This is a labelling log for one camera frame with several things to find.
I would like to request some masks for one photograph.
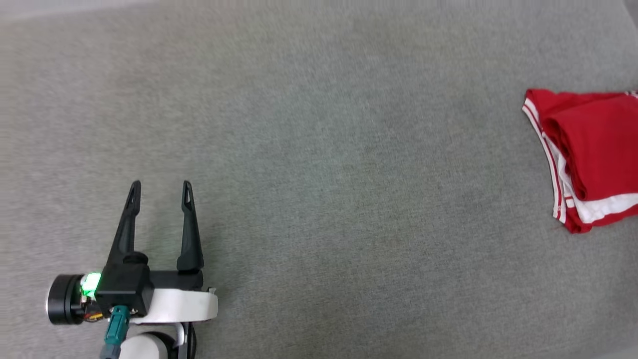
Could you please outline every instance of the folded clothing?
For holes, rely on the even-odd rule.
[[[585,233],[638,215],[638,95],[530,89],[523,105],[549,161],[554,217]]]

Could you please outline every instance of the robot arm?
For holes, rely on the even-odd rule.
[[[133,182],[102,272],[57,276],[47,314],[55,325],[107,318],[101,359],[192,359],[197,343],[193,323],[215,318],[218,307],[214,291],[202,291],[204,257],[192,187],[184,182],[182,250],[173,271],[151,271],[148,257],[134,251],[140,194],[140,182]],[[175,326],[177,338],[150,332],[126,339],[130,324]]]

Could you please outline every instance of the gray carpet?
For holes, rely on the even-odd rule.
[[[8,13],[0,43],[3,357],[96,357],[104,323],[53,328],[44,299],[102,267],[135,179],[154,269],[193,184],[219,295],[200,358],[638,344],[638,218],[562,228],[521,112],[528,87],[638,88],[623,1],[149,2]]]

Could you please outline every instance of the teal connector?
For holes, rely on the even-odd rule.
[[[131,313],[125,305],[116,305],[111,312],[111,319],[108,323],[107,334],[104,336],[104,346],[100,353],[100,359],[118,359],[121,352],[122,342],[126,339],[128,332],[128,322]]]

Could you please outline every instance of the green led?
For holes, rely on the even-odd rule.
[[[98,288],[98,283],[100,283],[101,277],[102,273],[87,274],[84,279],[84,283],[82,283],[82,294],[95,298],[95,290]]]

